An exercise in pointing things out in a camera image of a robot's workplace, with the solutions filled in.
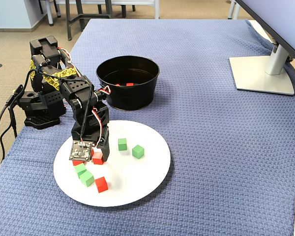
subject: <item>white plate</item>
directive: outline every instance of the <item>white plate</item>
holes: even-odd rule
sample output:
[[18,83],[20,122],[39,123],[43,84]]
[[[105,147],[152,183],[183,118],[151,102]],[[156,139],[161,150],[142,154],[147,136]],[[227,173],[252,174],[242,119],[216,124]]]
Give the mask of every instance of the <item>white plate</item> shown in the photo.
[[[85,187],[75,173],[69,155],[72,137],[59,149],[54,161],[54,176],[60,189],[83,204],[115,207],[135,202],[156,189],[164,180],[171,162],[171,154],[164,138],[154,129],[134,121],[112,120],[109,126],[110,155],[103,165],[86,162],[86,169],[94,178],[105,177],[108,190],[98,193],[92,184]],[[127,139],[127,150],[118,150],[118,139]],[[140,145],[144,156],[132,156],[132,148]]]

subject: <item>monitor base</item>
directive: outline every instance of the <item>monitor base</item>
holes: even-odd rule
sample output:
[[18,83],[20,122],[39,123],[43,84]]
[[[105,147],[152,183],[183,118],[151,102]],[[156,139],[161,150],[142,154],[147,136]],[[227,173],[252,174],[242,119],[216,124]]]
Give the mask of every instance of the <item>monitor base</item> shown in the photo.
[[284,68],[279,75],[268,75],[265,72],[269,59],[270,56],[230,58],[236,88],[295,95],[290,77]]

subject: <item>robotic arm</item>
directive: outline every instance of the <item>robotic arm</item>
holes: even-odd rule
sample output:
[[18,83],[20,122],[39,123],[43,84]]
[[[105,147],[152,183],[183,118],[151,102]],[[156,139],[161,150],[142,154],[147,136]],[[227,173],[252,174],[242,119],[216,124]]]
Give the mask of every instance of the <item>robotic arm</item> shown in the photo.
[[102,101],[110,93],[109,87],[94,90],[91,81],[82,76],[71,62],[70,54],[58,48],[53,36],[32,40],[30,50],[30,69],[37,69],[30,74],[34,91],[25,92],[18,101],[27,116],[25,125],[42,129],[58,124],[59,116],[66,111],[63,104],[65,98],[75,119],[69,159],[90,161],[92,147],[97,147],[107,161],[109,111]]

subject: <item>green cube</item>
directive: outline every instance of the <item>green cube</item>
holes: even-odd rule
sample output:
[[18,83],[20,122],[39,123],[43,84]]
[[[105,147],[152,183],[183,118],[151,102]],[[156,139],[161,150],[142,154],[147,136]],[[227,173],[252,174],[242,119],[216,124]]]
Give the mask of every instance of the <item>green cube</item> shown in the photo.
[[87,169],[85,168],[84,163],[81,163],[74,167],[75,172],[77,173],[78,177],[80,178],[81,174],[83,174]]
[[132,155],[137,159],[140,159],[144,155],[144,148],[140,145],[136,145],[134,148],[132,148]]
[[127,140],[126,139],[118,139],[118,150],[126,151],[127,150]]
[[81,174],[80,180],[86,187],[89,187],[95,181],[94,176],[89,171],[85,171],[83,174]]

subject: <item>yellow and black tape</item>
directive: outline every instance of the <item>yellow and black tape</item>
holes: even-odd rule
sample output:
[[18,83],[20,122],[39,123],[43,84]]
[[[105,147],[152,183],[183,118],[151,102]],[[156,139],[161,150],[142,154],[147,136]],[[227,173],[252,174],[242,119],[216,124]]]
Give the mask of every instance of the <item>yellow and black tape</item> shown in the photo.
[[[29,69],[35,69],[36,66],[34,64],[33,60],[30,60],[30,67]],[[52,74],[53,76],[57,76],[57,77],[68,77],[70,75],[75,75],[77,72],[75,71],[74,68],[69,68],[69,69],[64,69],[63,71],[60,72],[56,72],[54,74]],[[35,75],[35,71],[31,72],[30,79],[33,80],[34,79],[34,75]],[[52,78],[50,76],[45,76],[43,75],[43,78],[46,80],[47,83],[49,83],[51,86],[53,86],[56,90],[59,90],[59,81],[57,78]]]
[[[33,60],[30,60],[30,66],[29,66],[29,70],[32,69],[36,69],[36,66],[34,64]],[[33,80],[34,79],[34,75],[35,75],[35,71],[32,71],[31,74],[29,75],[30,79]]]

